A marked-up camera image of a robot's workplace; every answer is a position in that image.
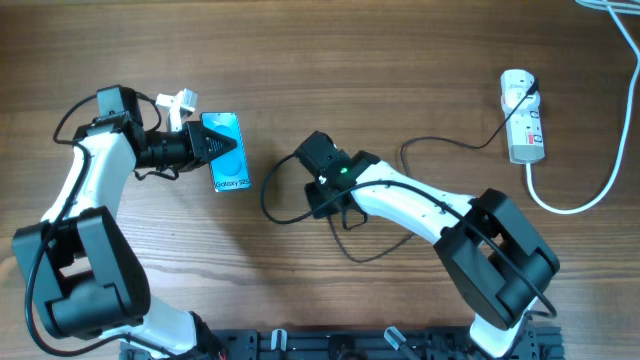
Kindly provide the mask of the blue screen Galaxy smartphone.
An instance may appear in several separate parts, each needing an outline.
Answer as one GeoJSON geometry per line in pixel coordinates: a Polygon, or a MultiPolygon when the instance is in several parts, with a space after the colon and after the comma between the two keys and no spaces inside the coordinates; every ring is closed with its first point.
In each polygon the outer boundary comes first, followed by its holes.
{"type": "Polygon", "coordinates": [[[201,114],[201,120],[206,128],[237,143],[233,150],[210,162],[214,190],[227,192],[250,188],[251,180],[237,114],[205,112],[201,114]]]}

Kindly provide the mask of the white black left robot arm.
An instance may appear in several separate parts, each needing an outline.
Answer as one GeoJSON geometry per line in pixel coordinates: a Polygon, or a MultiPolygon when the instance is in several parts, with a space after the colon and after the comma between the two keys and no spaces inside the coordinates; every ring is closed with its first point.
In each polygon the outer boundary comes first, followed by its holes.
{"type": "Polygon", "coordinates": [[[224,344],[197,314],[152,296],[116,215],[126,181],[139,169],[175,180],[235,150],[237,140],[183,122],[192,100],[167,102],[172,124],[161,132],[144,127],[144,94],[114,85],[92,97],[99,114],[67,142],[74,161],[58,198],[39,223],[14,234],[29,335],[56,357],[122,341],[156,359],[225,358],[224,344]]]}

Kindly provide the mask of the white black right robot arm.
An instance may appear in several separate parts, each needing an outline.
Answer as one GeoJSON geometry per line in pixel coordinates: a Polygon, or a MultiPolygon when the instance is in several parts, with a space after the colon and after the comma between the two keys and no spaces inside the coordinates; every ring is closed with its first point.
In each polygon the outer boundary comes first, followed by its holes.
{"type": "Polygon", "coordinates": [[[507,195],[495,189],[479,197],[439,190],[369,152],[349,156],[319,131],[293,155],[314,178],[305,186],[314,217],[354,209],[431,243],[475,313],[472,343],[492,358],[511,353],[560,263],[507,195]]]}

